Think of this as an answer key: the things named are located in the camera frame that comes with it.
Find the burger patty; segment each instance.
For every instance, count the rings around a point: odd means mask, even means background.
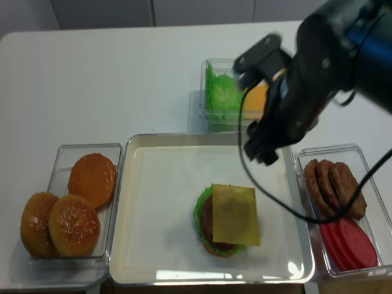
[[[358,188],[358,182],[350,171],[350,168],[342,162],[337,162],[330,169],[331,182],[336,190],[337,197],[342,205],[347,205],[352,195]],[[362,192],[349,210],[349,216],[360,220],[365,216],[367,204]]]
[[[220,250],[230,250],[236,246],[227,243],[213,242],[213,197],[212,196],[210,196],[207,199],[207,201],[204,203],[200,220],[202,223],[203,235],[209,242],[210,246]]]
[[[317,205],[321,214],[325,217],[332,217],[335,212],[326,204],[324,198],[320,192],[319,183],[317,182],[316,176],[316,166],[319,164],[317,159],[311,160],[304,168],[304,177],[306,182],[306,187],[309,191],[311,199]]]
[[[324,201],[333,211],[337,211],[341,207],[341,204],[337,199],[336,193],[330,181],[330,169],[333,166],[333,162],[326,159],[321,160],[316,166],[316,175],[318,187],[320,188],[320,192]]]

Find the partially assembled burger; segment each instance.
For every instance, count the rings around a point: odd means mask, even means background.
[[[260,245],[254,188],[211,185],[199,196],[194,218],[210,254],[229,257],[245,250],[246,245]]]

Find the lettuce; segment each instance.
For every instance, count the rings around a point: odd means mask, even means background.
[[[214,113],[213,118],[225,119],[225,110],[238,111],[243,95],[244,91],[239,91],[236,87],[235,78],[229,77],[227,74],[215,75],[212,65],[207,63],[206,108],[222,111]]]

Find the plastic tray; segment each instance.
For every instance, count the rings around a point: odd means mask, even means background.
[[[116,167],[121,170],[120,144],[95,144],[95,145],[63,145],[58,149],[55,166],[51,174],[48,192],[62,197],[68,194],[68,180],[76,161],[91,153],[101,153],[109,158]],[[118,173],[116,182],[119,183],[121,174]],[[118,191],[111,203],[98,211],[100,220],[100,235],[93,252],[85,257],[58,257],[58,258],[35,258],[31,257],[30,264],[34,270],[63,270],[78,268],[107,268],[110,254],[110,246],[113,237],[114,216],[118,201]]]
[[[321,161],[323,159],[332,162],[343,162],[347,164],[358,182],[369,171],[363,154],[357,145],[340,145],[324,148],[304,149],[296,156],[296,172],[298,184],[303,198],[304,207],[308,213],[320,218],[319,209],[311,200],[304,182],[303,169],[312,159]],[[319,227],[309,225],[312,248],[316,257],[319,273],[323,279],[333,278],[388,278],[392,270],[392,223],[380,194],[371,178],[363,187],[362,193],[367,203],[366,215],[359,221],[360,227],[368,235],[378,256],[379,266],[376,268],[365,268],[353,271],[339,271],[332,258],[325,249]]]
[[[250,168],[267,189],[300,207],[291,150],[279,154],[271,167]],[[122,285],[298,283],[312,278],[306,224],[258,191],[261,246],[230,258],[207,253],[192,212],[211,183],[252,186],[238,158],[236,134],[132,138],[124,159],[111,278]]]

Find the red tomato slice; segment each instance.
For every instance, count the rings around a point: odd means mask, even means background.
[[[334,246],[336,252],[339,254],[340,259],[344,263],[347,270],[357,270],[358,268],[360,268],[360,266],[356,264],[350,258],[349,254],[347,254],[347,252],[344,250],[341,237],[339,236],[340,234],[338,234],[339,225],[337,224],[337,222],[333,222],[331,224],[328,224],[327,226],[331,234],[332,245]]]
[[[368,236],[353,220],[342,218],[338,222],[338,236],[342,248],[359,268],[377,266],[377,254]]]
[[[341,259],[341,253],[336,250],[337,248],[334,245],[333,236],[331,235],[329,226],[330,226],[329,224],[328,225],[319,225],[320,232],[323,237],[326,250],[329,253],[329,255],[331,256],[331,258],[333,259],[337,268],[339,268],[339,270],[341,270],[341,271],[347,271],[349,269],[347,268],[346,264]]]

